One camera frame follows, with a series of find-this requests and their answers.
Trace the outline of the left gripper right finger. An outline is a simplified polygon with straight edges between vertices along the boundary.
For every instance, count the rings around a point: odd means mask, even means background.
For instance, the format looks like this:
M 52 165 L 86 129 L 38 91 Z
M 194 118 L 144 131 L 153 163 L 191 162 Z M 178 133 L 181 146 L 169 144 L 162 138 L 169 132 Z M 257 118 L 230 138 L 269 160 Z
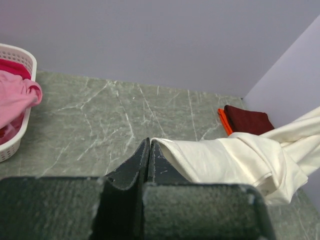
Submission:
M 161 151 L 160 145 L 154 140 L 150 144 L 147 181 L 158 185 L 189 185 Z

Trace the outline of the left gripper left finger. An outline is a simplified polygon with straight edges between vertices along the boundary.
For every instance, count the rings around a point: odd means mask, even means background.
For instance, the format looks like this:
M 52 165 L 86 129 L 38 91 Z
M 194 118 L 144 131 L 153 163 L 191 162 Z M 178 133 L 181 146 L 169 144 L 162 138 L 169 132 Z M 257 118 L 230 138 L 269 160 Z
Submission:
M 121 190 L 131 188 L 138 181 L 144 184 L 148 178 L 149 157 L 150 138 L 147 137 L 142 140 L 132 156 L 105 177 L 114 187 Z

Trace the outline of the cream white t-shirt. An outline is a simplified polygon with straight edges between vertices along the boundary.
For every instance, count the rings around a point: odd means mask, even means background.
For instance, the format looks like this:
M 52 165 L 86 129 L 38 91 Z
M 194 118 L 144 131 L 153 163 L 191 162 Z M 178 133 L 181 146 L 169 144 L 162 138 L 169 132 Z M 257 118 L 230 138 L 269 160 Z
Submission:
M 268 205 L 285 205 L 320 167 L 320 110 L 261 135 L 235 132 L 214 140 L 153 141 L 192 183 L 251 185 Z

